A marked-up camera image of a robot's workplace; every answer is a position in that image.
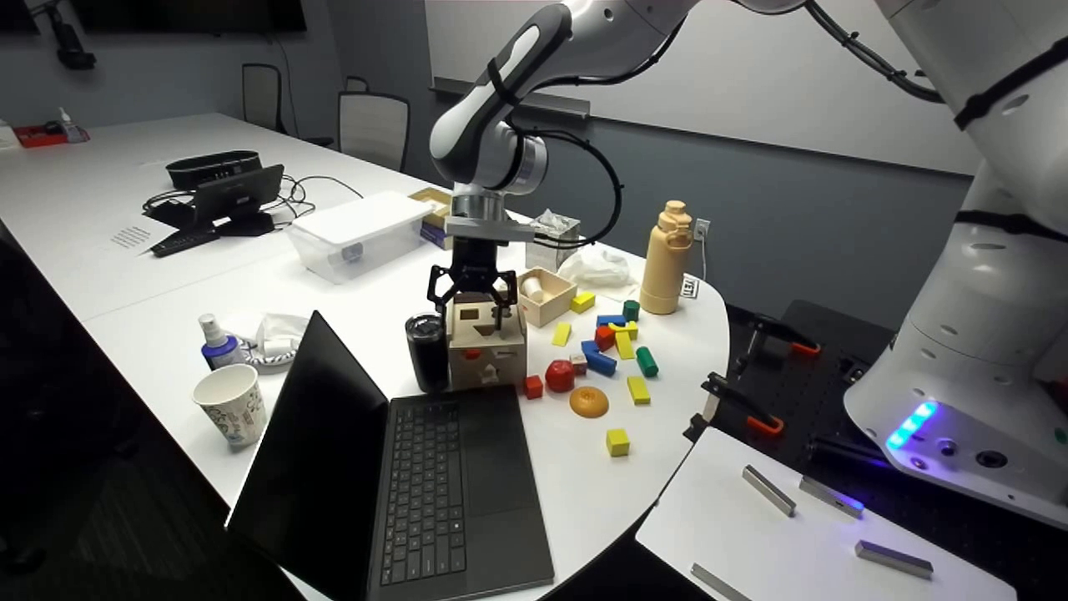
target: blue block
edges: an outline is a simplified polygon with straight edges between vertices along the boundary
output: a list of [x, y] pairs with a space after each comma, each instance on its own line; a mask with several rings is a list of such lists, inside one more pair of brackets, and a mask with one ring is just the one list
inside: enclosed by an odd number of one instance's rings
[[620, 312], [596, 312], [596, 327], [606, 327], [606, 324], [623, 327], [627, 316], [620, 316]]
[[580, 353], [589, 358], [590, 369], [613, 377], [613, 358], [602, 353], [593, 340], [580, 340]]

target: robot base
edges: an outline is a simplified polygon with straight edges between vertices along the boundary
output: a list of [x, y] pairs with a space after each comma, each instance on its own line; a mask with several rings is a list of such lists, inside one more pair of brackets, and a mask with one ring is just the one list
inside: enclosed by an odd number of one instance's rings
[[1068, 418], [1057, 401], [1033, 377], [967, 377], [999, 369], [949, 348], [932, 369], [908, 348], [898, 340], [845, 395], [849, 418], [898, 471], [1068, 529]]

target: white cup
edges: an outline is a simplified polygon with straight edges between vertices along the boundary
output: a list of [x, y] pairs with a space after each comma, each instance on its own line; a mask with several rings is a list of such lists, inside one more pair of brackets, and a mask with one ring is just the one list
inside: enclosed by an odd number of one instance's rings
[[257, 444], [268, 427], [257, 369], [247, 365], [223, 365], [210, 369], [196, 382], [194, 401], [223, 430], [230, 449]]

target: blue light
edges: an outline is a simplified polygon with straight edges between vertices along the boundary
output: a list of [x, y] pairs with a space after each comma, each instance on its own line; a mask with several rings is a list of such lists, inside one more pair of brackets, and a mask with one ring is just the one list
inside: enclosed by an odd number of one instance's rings
[[900, 425], [898, 430], [889, 436], [889, 446], [904, 446], [912, 432], [918, 432], [937, 410], [937, 401], [925, 401], [918, 405]]

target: laptop screen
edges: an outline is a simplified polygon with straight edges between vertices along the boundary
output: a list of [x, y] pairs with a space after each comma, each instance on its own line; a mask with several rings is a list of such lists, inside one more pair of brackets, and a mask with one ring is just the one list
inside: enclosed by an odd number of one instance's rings
[[321, 312], [239, 489], [230, 529], [329, 596], [361, 596], [387, 398]]

